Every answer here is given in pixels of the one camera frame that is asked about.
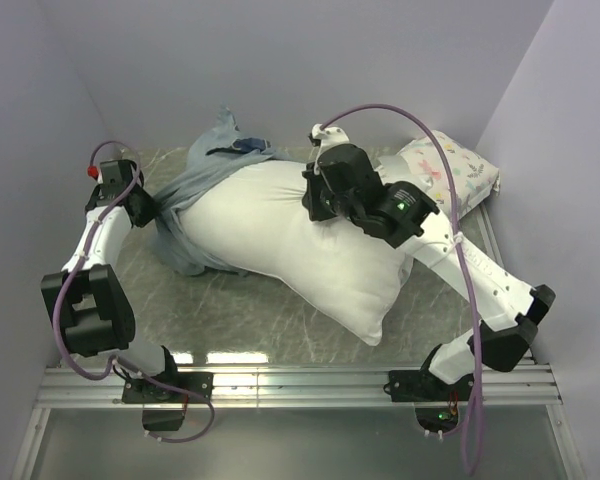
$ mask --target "blue-gray cloth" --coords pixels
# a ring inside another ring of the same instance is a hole
[[[200,248],[186,236],[178,214],[193,205],[208,190],[242,167],[267,160],[290,160],[269,142],[243,135],[227,109],[218,114],[216,126],[202,134],[189,149],[185,171],[160,190],[155,219],[157,235],[151,248],[160,259],[184,275],[199,275],[205,267],[243,273]]]

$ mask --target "gray wall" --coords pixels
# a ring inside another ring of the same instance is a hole
[[[85,164],[105,129],[32,0],[0,0],[0,480],[54,347],[39,281],[82,230]]]
[[[192,143],[223,102],[244,130],[288,145],[389,102],[471,146],[551,0],[40,2],[105,123],[136,146]],[[408,136],[391,114],[346,125],[367,145]]]
[[[539,347],[600,479],[600,0],[555,1],[478,150],[502,169],[507,266],[557,292]]]

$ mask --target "purple cable sleeve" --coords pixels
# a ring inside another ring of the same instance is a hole
[[[125,145],[122,142],[118,142],[116,140],[109,140],[106,142],[102,142],[100,145],[98,145],[94,150],[93,153],[91,154],[91,159],[89,161],[89,166],[93,165],[96,159],[96,155],[98,154],[98,152],[102,149],[102,147],[104,147],[105,145],[110,145],[110,144],[117,144],[117,145],[121,145],[122,147],[126,148],[127,150],[129,150],[130,152],[133,153],[133,155],[136,158],[136,169],[133,172],[133,178],[131,179],[131,182],[129,183],[129,185],[127,185],[127,188],[124,189],[124,191],[118,195],[113,202],[111,202],[101,213],[100,215],[98,215],[98,219],[97,221],[91,226],[91,228],[89,229],[87,236],[85,238],[85,242],[84,245],[82,247],[82,251],[84,252],[84,254],[86,255],[87,252],[89,252],[89,250],[91,249],[91,245],[93,243],[93,239],[96,235],[96,232],[98,231],[98,228],[100,227],[102,221],[107,217],[107,215],[109,215],[109,213],[111,213],[111,211],[118,206],[118,204],[124,200],[127,195],[129,195],[129,193],[131,193],[131,190],[133,189],[133,187],[135,187],[139,180],[140,180],[140,155],[138,155],[138,153],[132,149],[131,147]],[[88,371],[86,371],[85,369],[83,369],[80,365],[78,365],[76,363],[76,361],[71,358],[71,354],[69,353],[69,350],[67,350],[66,345],[64,344],[64,339],[62,338],[62,331],[60,330],[60,309],[62,308],[62,304],[64,302],[64,299],[67,295],[67,292],[69,290],[69,287],[71,286],[71,283],[73,282],[73,280],[75,279],[76,275],[78,274],[78,272],[80,272],[80,270],[82,269],[82,267],[84,266],[86,261],[86,257],[82,256],[78,259],[78,262],[76,263],[75,267],[71,270],[71,272],[69,272],[69,276],[66,278],[66,280],[64,281],[64,283],[62,284],[62,287],[60,288],[60,292],[58,293],[58,298],[56,299],[56,303],[53,306],[53,314],[52,314],[52,326],[53,326],[53,336],[56,342],[56,346],[58,347],[58,350],[60,351],[60,355],[62,356],[62,359],[69,365],[69,367],[71,367],[73,369],[73,371],[75,371],[78,375],[88,379],[88,380],[93,380],[93,381],[99,381],[99,380],[103,380],[105,378],[107,378],[109,376],[109,374],[111,373],[111,370],[113,368],[113,362],[115,360],[115,356],[110,356],[107,359],[107,365],[104,369],[104,371],[102,373],[99,374],[93,374],[93,373],[89,373]],[[197,434],[192,435],[190,437],[187,438],[179,438],[179,439],[174,439],[174,438],[162,438],[154,433],[150,433],[149,435],[153,438],[157,438],[160,439],[160,441],[163,441],[165,443],[185,443],[185,442],[189,442],[191,440],[196,440],[197,438],[200,438],[201,436],[203,436],[205,433],[207,433],[209,431],[209,429],[211,428],[211,426],[213,425],[213,421],[215,419],[215,409],[213,408],[213,405],[211,404],[211,402],[209,400],[207,400],[206,398],[204,398],[203,396],[195,393],[195,392],[191,392],[188,390],[184,390],[182,388],[178,388],[178,387],[174,387],[171,385],[167,385],[166,383],[162,383],[159,382],[153,378],[151,378],[148,375],[145,375],[140,369],[138,369],[138,367],[136,367],[135,365],[129,363],[129,362],[125,362],[122,359],[120,359],[120,364],[127,368],[128,370],[133,370],[138,372],[139,374],[142,375],[142,377],[148,381],[149,383],[152,383],[154,385],[156,385],[159,388],[165,389],[165,390],[169,390],[175,393],[181,393],[183,395],[187,395],[189,397],[192,398],[196,398],[200,401],[202,401],[203,403],[205,403],[208,407],[209,407],[209,411],[211,412],[211,416],[209,418],[209,422],[207,423],[207,425]]]
[[[370,103],[366,105],[360,105],[358,107],[352,108],[345,112],[342,112],[335,117],[329,119],[325,123],[320,126],[321,130],[324,130],[332,123],[344,118],[352,113],[359,112],[361,110],[371,110],[371,109],[379,109],[379,110],[390,110],[395,112],[403,117],[408,118],[413,123],[415,123],[426,135],[429,137],[433,146],[438,151],[440,155],[440,159],[442,160],[442,165],[444,166],[445,174],[447,175],[447,181],[449,182],[449,192],[451,194],[451,229],[453,231],[454,236],[458,234],[460,231],[460,225],[458,222],[458,200],[457,200],[457,192],[455,181],[453,180],[453,174],[451,173],[451,166],[449,165],[449,161],[447,159],[446,154],[444,153],[444,149],[438,139],[435,137],[433,132],[429,130],[429,128],[422,123],[417,117],[412,115],[411,113],[403,110],[399,107],[395,107],[393,105],[387,105],[383,103]],[[469,306],[471,307],[471,315],[472,315],[472,325],[473,325],[473,344],[476,346],[474,351],[475,358],[475,368],[473,372],[474,383],[473,389],[471,391],[471,395],[469,397],[469,402],[467,404],[467,412],[465,414],[465,418],[462,422],[462,425],[454,428],[447,435],[451,435],[457,433],[458,430],[462,427],[462,462],[464,464],[464,468],[467,474],[473,475],[478,468],[478,463],[480,462],[480,457],[482,455],[482,438],[484,434],[484,412],[482,406],[482,343],[480,337],[480,314],[478,313],[478,305],[476,301],[475,289],[473,288],[473,282],[471,281],[471,275],[469,273],[469,267],[467,265],[467,261],[464,256],[464,252],[462,250],[462,244],[458,243],[456,245],[456,252],[458,254],[458,263],[460,265],[460,270],[462,271],[462,276],[464,278],[465,284],[467,286],[467,297],[469,299]],[[476,419],[476,452],[474,454],[472,462],[469,462],[468,459],[468,437],[469,437],[469,426],[471,422],[471,418],[475,414]]]

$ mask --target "purple cable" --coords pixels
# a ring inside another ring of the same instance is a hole
[[[435,137],[433,132],[429,130],[429,128],[422,123],[418,118],[413,116],[411,113],[403,110],[399,107],[394,107],[393,105],[387,105],[383,103],[370,103],[366,105],[360,105],[359,107],[352,108],[345,112],[342,112],[335,117],[329,119],[327,122],[323,123],[320,126],[321,130],[324,130],[329,125],[334,122],[337,122],[341,118],[344,118],[352,113],[359,112],[361,110],[390,110],[395,112],[403,117],[408,118],[413,123],[415,123],[420,129],[429,137],[433,146],[438,151],[440,155],[440,159],[442,160],[442,165],[444,166],[444,171],[447,175],[447,180],[449,182],[449,192],[451,194],[451,229],[453,231],[453,235],[457,235],[460,232],[460,225],[458,223],[458,200],[456,193],[456,185],[453,180],[453,174],[451,173],[451,167],[449,165],[449,161],[447,160],[447,156],[444,153],[444,149],[438,142],[438,139]],[[478,305],[476,301],[476,293],[473,288],[473,282],[471,281],[471,275],[469,274],[469,267],[467,265],[467,261],[464,257],[464,252],[462,250],[462,243],[456,244],[456,253],[458,254],[458,263],[460,264],[460,270],[462,271],[462,276],[464,278],[464,282],[467,286],[467,297],[469,299],[469,306],[471,307],[471,315],[473,319],[473,344],[476,345],[474,351],[475,358],[475,368],[473,371],[473,389],[471,391],[471,396],[469,397],[469,402],[467,403],[467,411],[465,414],[465,418],[462,421],[461,425],[458,425],[456,428],[447,433],[447,435],[452,435],[458,432],[458,430],[462,427],[462,463],[464,464],[465,472],[468,475],[473,475],[478,468],[478,463],[480,462],[480,457],[482,455],[482,438],[484,434],[484,412],[482,406],[482,348],[481,348],[481,337],[480,337],[480,314],[478,313]],[[475,414],[476,417],[476,452],[473,457],[473,461],[470,463],[468,458],[468,437],[469,437],[469,426],[471,424],[471,419]]]
[[[64,299],[67,296],[67,292],[69,290],[69,287],[71,286],[71,283],[75,279],[78,272],[80,272],[80,270],[82,269],[82,267],[84,266],[84,264],[87,260],[86,255],[89,252],[89,250],[91,249],[91,244],[93,243],[95,234],[98,231],[98,228],[100,227],[100,225],[102,224],[102,221],[107,217],[107,215],[109,215],[109,213],[111,213],[111,211],[116,206],[118,206],[118,204],[122,200],[124,200],[127,197],[127,195],[129,195],[129,193],[131,192],[133,187],[135,187],[140,180],[140,155],[138,155],[138,153],[131,147],[125,145],[122,142],[118,142],[116,140],[108,140],[108,141],[102,142],[100,145],[98,145],[93,150],[93,153],[91,154],[91,159],[89,160],[89,166],[92,166],[94,164],[96,155],[102,149],[102,147],[104,147],[106,145],[110,145],[110,144],[120,145],[120,146],[126,148],[127,150],[129,150],[130,152],[132,152],[136,158],[136,169],[133,172],[133,178],[131,179],[131,182],[129,183],[127,188],[125,188],[124,191],[120,195],[118,195],[113,200],[113,202],[111,202],[100,213],[100,215],[98,215],[97,221],[94,222],[94,224],[89,229],[89,232],[87,233],[87,237],[85,238],[84,245],[82,246],[83,255],[80,256],[75,267],[73,267],[71,272],[69,272],[69,276],[62,284],[62,287],[60,288],[60,292],[58,293],[58,298],[56,299],[56,303],[53,306],[53,314],[52,314],[53,336],[54,336],[54,339],[56,342],[56,346],[58,347],[58,350],[60,351],[60,355],[62,356],[62,359],[71,367],[71,369],[74,372],[76,372],[81,377],[86,378],[87,380],[99,381],[99,380],[103,380],[103,379],[107,378],[109,376],[109,374],[111,373],[114,361],[118,360],[118,363],[120,363],[120,365],[122,365],[124,368],[126,368],[127,370],[132,370],[132,371],[136,372],[138,375],[140,375],[142,378],[144,378],[149,383],[152,383],[153,385],[155,385],[159,388],[162,388],[164,390],[169,390],[169,391],[172,391],[175,393],[181,393],[183,395],[187,395],[188,397],[193,397],[193,398],[201,401],[202,403],[206,404],[209,407],[209,411],[210,411],[211,415],[210,415],[207,425],[197,434],[192,435],[190,437],[186,437],[186,438],[163,438],[153,432],[149,433],[149,435],[151,437],[156,438],[159,441],[162,441],[165,443],[189,442],[191,440],[196,440],[196,439],[202,437],[205,433],[207,433],[209,431],[209,429],[213,425],[213,421],[215,420],[215,409],[213,408],[213,405],[211,404],[211,402],[208,399],[206,399],[202,395],[199,395],[195,392],[191,392],[188,390],[184,390],[182,388],[174,387],[171,385],[167,385],[166,383],[159,382],[159,381],[151,378],[149,375],[144,374],[135,365],[124,361],[124,359],[116,359],[116,357],[114,355],[111,355],[107,359],[107,365],[102,373],[100,373],[100,374],[89,373],[84,368],[82,368],[80,365],[78,365],[73,358],[71,358],[71,354],[69,353],[69,350],[67,350],[67,347],[64,344],[64,339],[62,338],[62,331],[60,330],[60,310],[62,308],[62,304],[64,303]]]

